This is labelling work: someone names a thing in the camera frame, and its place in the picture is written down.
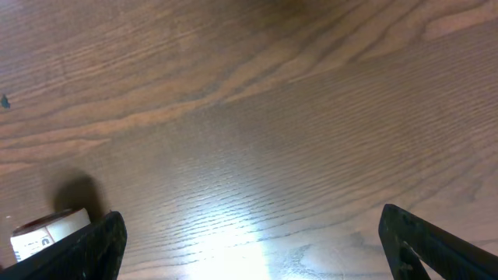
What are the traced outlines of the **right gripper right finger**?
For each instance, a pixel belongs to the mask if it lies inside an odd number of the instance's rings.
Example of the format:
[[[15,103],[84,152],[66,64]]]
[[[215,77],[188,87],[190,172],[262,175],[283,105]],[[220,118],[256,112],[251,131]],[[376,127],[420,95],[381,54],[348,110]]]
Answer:
[[[496,279],[497,256],[386,204],[378,226],[393,278],[428,279],[427,264],[445,279]]]

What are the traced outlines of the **green lid white jar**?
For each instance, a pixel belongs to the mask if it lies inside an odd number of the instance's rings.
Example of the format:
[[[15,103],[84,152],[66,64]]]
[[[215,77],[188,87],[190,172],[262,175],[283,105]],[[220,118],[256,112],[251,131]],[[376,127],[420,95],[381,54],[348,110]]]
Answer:
[[[46,215],[18,227],[10,237],[17,262],[24,261],[89,224],[87,210],[80,208]]]

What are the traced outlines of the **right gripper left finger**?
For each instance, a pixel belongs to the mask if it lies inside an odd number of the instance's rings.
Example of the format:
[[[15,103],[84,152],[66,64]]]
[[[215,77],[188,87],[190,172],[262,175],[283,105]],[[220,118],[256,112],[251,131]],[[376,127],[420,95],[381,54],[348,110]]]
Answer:
[[[97,222],[1,272],[4,280],[115,280],[127,243],[120,212]]]

